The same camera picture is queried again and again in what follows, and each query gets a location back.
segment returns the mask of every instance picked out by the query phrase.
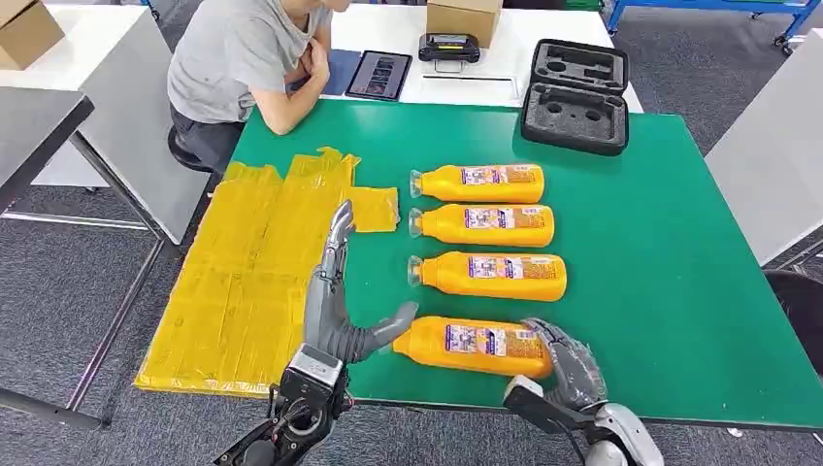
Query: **bottle label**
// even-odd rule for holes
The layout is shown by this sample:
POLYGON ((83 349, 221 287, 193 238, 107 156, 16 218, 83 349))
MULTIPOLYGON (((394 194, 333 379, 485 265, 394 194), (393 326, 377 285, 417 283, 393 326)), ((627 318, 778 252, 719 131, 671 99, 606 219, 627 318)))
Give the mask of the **bottle label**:
POLYGON ((537 165, 484 165, 463 167, 463 184, 533 183, 537 179, 537 165))
POLYGON ((445 327, 445 350, 492 356, 543 357, 543 345, 534 332, 468 325, 445 327))
POLYGON ((541 208, 523 209, 466 209, 463 217, 466 228, 543 228, 545 222, 540 215, 541 208))
POLYGON ((548 257, 469 256, 469 277, 473 279, 556 279, 555 264, 548 257))

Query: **gray t-shirt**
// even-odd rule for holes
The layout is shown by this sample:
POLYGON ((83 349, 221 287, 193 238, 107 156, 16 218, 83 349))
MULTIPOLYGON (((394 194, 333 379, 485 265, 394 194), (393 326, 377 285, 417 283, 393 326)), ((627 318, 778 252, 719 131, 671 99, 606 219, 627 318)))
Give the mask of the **gray t-shirt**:
POLYGON ((280 0, 205 0, 172 57, 169 99, 195 121, 246 121, 254 106, 248 89, 285 92, 283 77, 331 18, 331 10, 314 8, 303 32, 280 0))

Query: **orange bottle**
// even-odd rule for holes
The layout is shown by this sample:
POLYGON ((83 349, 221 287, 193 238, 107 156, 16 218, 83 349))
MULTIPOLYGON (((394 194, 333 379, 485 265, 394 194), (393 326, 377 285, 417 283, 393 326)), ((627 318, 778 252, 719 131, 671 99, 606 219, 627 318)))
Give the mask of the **orange bottle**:
POLYGON ((535 164, 457 167, 434 172, 411 171, 411 197, 421 194, 443 201, 519 202, 531 204, 543 196, 543 169, 535 164))
POLYGON ((566 264, 550 254, 447 252, 409 259, 409 283, 449 294, 556 301, 566 292, 566 264))
POLYGON ((430 366, 533 379, 551 373, 543 342, 519 323, 421 317, 391 347, 430 366))
POLYGON ((446 204, 431 212, 411 209, 409 233, 444 243, 542 248, 554 236, 554 214, 537 205, 446 204))

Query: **person's hand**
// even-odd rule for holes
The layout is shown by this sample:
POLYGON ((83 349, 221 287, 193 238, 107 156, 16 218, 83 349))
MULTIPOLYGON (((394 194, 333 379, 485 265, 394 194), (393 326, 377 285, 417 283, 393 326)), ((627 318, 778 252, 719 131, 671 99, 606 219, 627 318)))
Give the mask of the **person's hand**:
POLYGON ((300 62, 298 63, 300 66, 298 68, 302 68, 303 71, 306 72, 307 75, 312 75, 312 48, 306 47, 306 51, 300 56, 300 62))
POLYGON ((326 53, 326 48, 320 44, 314 37, 309 39, 309 46, 312 48, 310 66, 306 66, 306 61, 303 61, 303 66, 306 71, 312 76, 319 76, 322 79, 329 79, 329 55, 326 53))
MULTIPOLYGON (((303 56, 309 56, 309 52, 306 51, 306 53, 304 53, 303 56)), ((303 61, 303 56, 301 56, 300 59, 297 60, 297 68, 295 68, 294 71, 292 71, 291 73, 286 73, 286 75, 283 77, 285 83, 297 83, 303 78, 312 75, 312 73, 309 73, 309 70, 306 68, 306 64, 303 61)))

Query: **blue metal shelf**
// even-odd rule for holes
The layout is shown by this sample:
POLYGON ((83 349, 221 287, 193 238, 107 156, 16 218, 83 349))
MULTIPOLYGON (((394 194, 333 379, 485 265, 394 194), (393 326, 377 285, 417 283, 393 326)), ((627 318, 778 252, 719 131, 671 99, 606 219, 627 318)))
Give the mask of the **blue metal shelf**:
POLYGON ((158 13, 157 10, 154 9, 154 6, 151 5, 150 0, 140 0, 140 4, 148 7, 148 9, 151 11, 151 15, 154 17, 155 21, 160 20, 160 13, 158 13))
POLYGON ((774 38, 776 46, 784 46, 789 38, 794 36, 804 21, 811 15, 820 0, 808 0, 806 3, 784 2, 730 2, 725 0, 615 0, 614 10, 611 12, 606 28, 609 34, 617 31, 617 22, 623 15, 626 7, 660 7, 683 8, 692 10, 731 10, 736 12, 784 13, 794 17, 788 28, 774 38))

